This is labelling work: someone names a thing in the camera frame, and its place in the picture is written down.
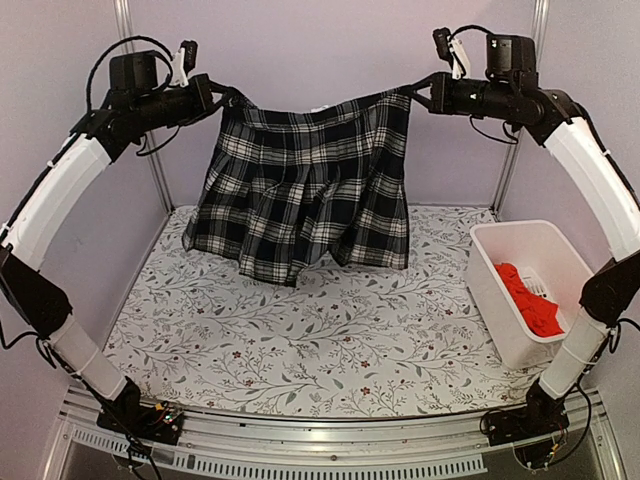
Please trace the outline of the black white plaid skirt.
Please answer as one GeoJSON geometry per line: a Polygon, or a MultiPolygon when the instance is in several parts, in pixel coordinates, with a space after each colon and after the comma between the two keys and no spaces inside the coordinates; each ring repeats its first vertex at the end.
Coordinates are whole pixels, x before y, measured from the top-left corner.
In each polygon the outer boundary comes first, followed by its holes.
{"type": "Polygon", "coordinates": [[[294,286],[323,256],[403,270],[411,100],[398,89],[315,112],[247,97],[223,111],[186,250],[234,260],[251,279],[294,286]]]}

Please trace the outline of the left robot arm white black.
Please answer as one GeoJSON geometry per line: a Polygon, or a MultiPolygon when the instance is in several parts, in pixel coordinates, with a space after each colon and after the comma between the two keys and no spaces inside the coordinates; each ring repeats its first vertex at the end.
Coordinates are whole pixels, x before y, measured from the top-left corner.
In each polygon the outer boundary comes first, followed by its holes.
{"type": "Polygon", "coordinates": [[[195,75],[197,44],[109,61],[109,89],[89,106],[1,227],[1,291],[34,334],[98,398],[113,401],[111,419],[128,434],[148,426],[148,412],[128,394],[136,388],[75,320],[64,291],[41,275],[51,242],[83,193],[132,144],[158,128],[186,127],[216,113],[233,89],[195,75]]]}

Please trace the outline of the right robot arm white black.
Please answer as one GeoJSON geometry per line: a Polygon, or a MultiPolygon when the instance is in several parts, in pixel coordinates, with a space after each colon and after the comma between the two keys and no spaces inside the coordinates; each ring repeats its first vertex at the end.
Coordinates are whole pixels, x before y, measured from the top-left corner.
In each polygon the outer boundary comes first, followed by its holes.
{"type": "Polygon", "coordinates": [[[438,57],[449,72],[410,85],[411,97],[432,114],[502,120],[530,137],[565,169],[607,239],[611,260],[584,284],[579,315],[560,351],[526,396],[517,427],[537,436],[555,420],[607,337],[619,330],[623,312],[639,291],[639,200],[600,141],[586,110],[561,90],[539,85],[533,39],[486,34],[486,70],[471,79],[458,32],[433,33],[438,57]]]}

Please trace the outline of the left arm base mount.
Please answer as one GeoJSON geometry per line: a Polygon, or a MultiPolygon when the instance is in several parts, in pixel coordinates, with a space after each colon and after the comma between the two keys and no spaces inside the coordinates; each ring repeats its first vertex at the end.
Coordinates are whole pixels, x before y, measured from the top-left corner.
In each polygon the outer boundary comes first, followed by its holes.
{"type": "Polygon", "coordinates": [[[143,405],[137,397],[107,400],[97,419],[103,429],[173,446],[178,444],[183,424],[180,407],[166,401],[143,405]]]}

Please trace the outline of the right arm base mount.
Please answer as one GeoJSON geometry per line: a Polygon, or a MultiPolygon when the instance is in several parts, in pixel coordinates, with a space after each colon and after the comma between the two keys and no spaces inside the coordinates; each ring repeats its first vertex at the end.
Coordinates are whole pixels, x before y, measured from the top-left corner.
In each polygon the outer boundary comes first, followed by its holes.
{"type": "Polygon", "coordinates": [[[559,433],[569,425],[563,403],[533,400],[521,407],[485,412],[479,428],[489,444],[497,446],[559,433]]]}

